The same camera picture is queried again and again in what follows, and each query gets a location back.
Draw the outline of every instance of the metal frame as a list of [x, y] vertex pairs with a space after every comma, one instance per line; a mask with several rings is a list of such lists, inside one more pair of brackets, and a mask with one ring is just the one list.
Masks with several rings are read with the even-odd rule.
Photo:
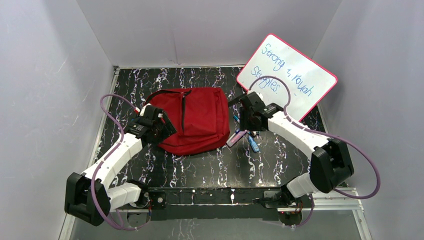
[[[242, 67], [243, 65], [232, 65], [232, 66], [210, 66], [210, 67]], [[207, 68], [207, 66], [196, 66], [196, 68]], [[115, 90], [115, 86], [118, 80], [118, 75], [121, 69], [130, 69], [130, 68], [136, 68], [136, 67], [116, 67], [116, 69], [114, 70], [113, 73], [113, 79], [112, 79], [112, 83], [111, 83], [111, 87], [110, 87], [110, 91], [109, 93], [113, 93]], [[107, 102], [106, 102], [106, 109], [109, 109], [109, 106], [111, 104], [112, 99], [108, 98]], [[324, 118], [321, 116], [322, 120], [323, 120], [323, 125], [324, 125], [324, 129], [327, 132], [327, 125], [324, 121]], [[93, 146], [93, 150], [91, 152], [91, 156], [90, 156], [90, 160], [89, 163], [87, 165], [87, 167], [90, 167], [91, 165], [94, 164], [95, 162], [95, 158], [96, 158], [96, 154], [97, 154], [97, 149], [98, 149], [98, 145], [100, 143], [101, 137], [102, 137], [102, 133], [103, 133], [103, 129], [105, 127], [105, 122], [106, 122], [107, 116], [103, 115], [103, 117], [101, 118], [100, 121], [100, 126], [98, 128], [98, 132], [97, 132], [97, 136], [94, 142], [94, 146]], [[356, 190], [355, 187], [341, 187], [338, 188], [339, 190], [342, 190], [345, 193], [349, 193], [349, 194], [353, 194], [358, 196], [358, 192]], [[338, 192], [332, 191], [330, 193], [322, 193], [322, 192], [317, 192], [315, 194], [312, 195], [313, 199], [314, 199], [314, 203], [315, 203], [315, 208], [313, 209], [314, 211], [337, 211], [337, 210], [352, 210], [353, 212], [353, 216], [355, 218], [356, 221], [356, 226], [357, 229], [359, 231], [359, 235], [360, 238], [362, 240], [371, 240], [371, 233], [368, 229], [368, 225], [367, 222], [365, 220], [365, 216], [364, 216], [364, 208], [362, 205], [361, 200], [358, 199], [353, 199], [353, 198], [349, 198], [349, 197], [345, 197], [343, 195], [341, 195]], [[279, 212], [284, 212], [284, 211], [292, 211], [292, 208], [277, 208], [276, 209]], [[310, 211], [310, 208], [304, 208], [304, 211]], [[121, 212], [123, 213], [147, 213], [148, 210], [147, 209], [123, 209], [121, 210]], [[71, 234], [72, 234], [72, 230], [74, 227], [74, 223], [75, 223], [75, 217], [69, 214], [65, 215], [65, 219], [63, 222], [63, 226], [62, 229], [60, 231], [60, 235], [59, 235], [59, 240], [69, 240], [71, 238]]]

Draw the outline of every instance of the gray wall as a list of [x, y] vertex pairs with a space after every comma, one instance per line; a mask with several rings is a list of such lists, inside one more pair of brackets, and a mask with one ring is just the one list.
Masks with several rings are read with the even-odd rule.
[[113, 65], [245, 64], [275, 33], [312, 56], [342, 0], [77, 0]]
[[[366, 150], [381, 172], [381, 189], [364, 200], [376, 240], [424, 239], [424, 2], [345, 0], [313, 57], [338, 76], [321, 101], [331, 133]], [[361, 195], [375, 177], [351, 151]]]
[[57, 239], [113, 67], [75, 0], [0, 1], [0, 63], [0, 238]]

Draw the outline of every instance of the whiteboard frame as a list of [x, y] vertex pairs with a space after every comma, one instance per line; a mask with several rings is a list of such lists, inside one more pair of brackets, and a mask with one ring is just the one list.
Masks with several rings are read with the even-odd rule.
[[[311, 62], [313, 62], [314, 64], [316, 64], [318, 67], [320, 67], [322, 70], [326, 71], [327, 73], [329, 73], [331, 76], [333, 76], [335, 78], [335, 82], [334, 84], [328, 89], [328, 91], [326, 91], [324, 93], [324, 95], [300, 118], [299, 121], [303, 120], [306, 115], [308, 115], [308, 113], [321, 101], [321, 99], [323, 99], [323, 97], [325, 97], [331, 89], [333, 89], [333, 87], [337, 84], [338, 79], [337, 76], [334, 75], [332, 72], [328, 71], [327, 69], [323, 68], [321, 65], [319, 65], [316, 61], [312, 60], [310, 57], [306, 56], [305, 54], [303, 54], [301, 51], [297, 50], [296, 48], [294, 48], [292, 45], [290, 45], [288, 42], [284, 41], [283, 39], [281, 39], [279, 36], [275, 35], [274, 33], [270, 33], [268, 34], [263, 40], [262, 42], [259, 44], [259, 46], [257, 47], [257, 49], [254, 51], [253, 55], [250, 57], [249, 61], [246, 62], [246, 64], [244, 65], [245, 67], [249, 64], [249, 62], [252, 60], [253, 56], [258, 52], [259, 48], [262, 46], [262, 44], [265, 42], [265, 40], [269, 37], [269, 36], [274, 36], [276, 37], [278, 40], [280, 40], [281, 42], [287, 44], [287, 46], [289, 46], [290, 48], [292, 48], [293, 50], [295, 50], [296, 52], [300, 53], [302, 56], [304, 56], [305, 58], [307, 58], [308, 60], [310, 60]], [[243, 84], [240, 83], [239, 81], [239, 76], [240, 74], [242, 74], [243, 70], [245, 68], [243, 67], [243, 69], [241, 69], [241, 71], [238, 73], [237, 77], [235, 78], [235, 80], [237, 81], [237, 83], [245, 90], [249, 90], [248, 88], [246, 88], [245, 86], [243, 86]]]

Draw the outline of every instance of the red bag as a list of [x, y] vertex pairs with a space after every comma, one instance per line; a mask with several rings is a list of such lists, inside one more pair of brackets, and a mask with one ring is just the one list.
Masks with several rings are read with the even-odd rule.
[[230, 135], [228, 101], [221, 88], [194, 87], [159, 90], [145, 104], [165, 110], [176, 133], [159, 147], [181, 156], [214, 150]]

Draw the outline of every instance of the black strap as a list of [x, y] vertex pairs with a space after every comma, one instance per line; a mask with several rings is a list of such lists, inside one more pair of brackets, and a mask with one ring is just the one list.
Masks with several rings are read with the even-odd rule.
[[146, 99], [146, 102], [144, 103], [144, 105], [148, 104], [152, 98], [156, 97], [159, 94], [181, 94], [181, 92], [179, 91], [170, 91], [170, 90], [159, 90], [156, 91], [154, 93], [152, 93], [150, 96], [148, 96], [148, 98]]
[[228, 107], [231, 107], [231, 106], [233, 106], [234, 104], [236, 104], [236, 103], [240, 102], [240, 99], [242, 99], [242, 98], [243, 98], [244, 96], [246, 96], [246, 95], [247, 95], [246, 93], [243, 93], [242, 95], [240, 95], [240, 96], [238, 96], [238, 97], [234, 98], [233, 100], [229, 101], [229, 102], [228, 102]]

